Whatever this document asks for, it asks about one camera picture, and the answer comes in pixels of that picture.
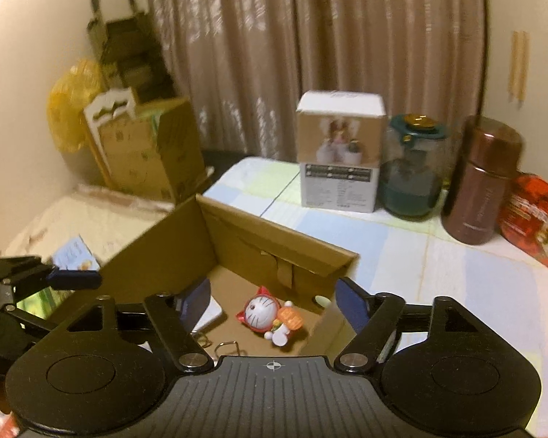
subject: checkered tablecloth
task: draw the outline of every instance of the checkered tablecloth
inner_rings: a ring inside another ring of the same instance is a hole
[[[205,196],[359,253],[354,280],[371,293],[421,304],[439,295],[458,300],[538,370],[542,398],[528,428],[548,436],[548,268],[499,236],[483,246],[459,243],[438,217],[407,222],[383,210],[301,207],[295,164],[246,158]],[[422,339],[409,335],[403,346]]]

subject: thermos cap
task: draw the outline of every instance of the thermos cap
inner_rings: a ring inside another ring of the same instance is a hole
[[[473,121],[467,159],[496,176],[513,177],[523,146],[522,136],[512,127],[486,116],[477,116]]]

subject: beige wall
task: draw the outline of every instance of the beige wall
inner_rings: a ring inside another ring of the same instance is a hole
[[[489,50],[483,113],[525,138],[522,170],[548,181],[548,0],[489,0]],[[509,101],[511,35],[530,33],[526,99]]]
[[[105,17],[129,10],[125,0],[102,8]],[[57,78],[91,56],[90,17],[89,0],[0,0],[0,248],[78,180],[99,179],[89,153],[55,150],[45,118]]]

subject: curtain fold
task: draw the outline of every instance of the curtain fold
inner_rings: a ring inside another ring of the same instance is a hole
[[[306,90],[379,93],[389,115],[449,127],[477,113],[484,0],[150,0],[202,144],[292,161]]]

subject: cardboard box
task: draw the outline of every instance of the cardboard box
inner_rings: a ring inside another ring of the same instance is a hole
[[[309,91],[296,111],[302,205],[372,212],[386,127],[381,96]]]
[[[332,361],[355,333],[334,303],[322,310],[313,298],[331,298],[336,280],[352,271],[357,258],[214,200],[191,197],[102,267],[98,291],[76,292],[51,319],[62,320],[97,295],[139,303],[206,276],[225,311],[222,321],[204,331],[214,345],[235,340],[250,356],[325,354]],[[282,349],[235,317],[260,285],[282,302],[293,301],[304,318],[304,330]],[[213,348],[208,352],[213,355]]]
[[[99,128],[112,180],[129,194],[182,202],[206,178],[190,101],[158,100],[135,112]]]

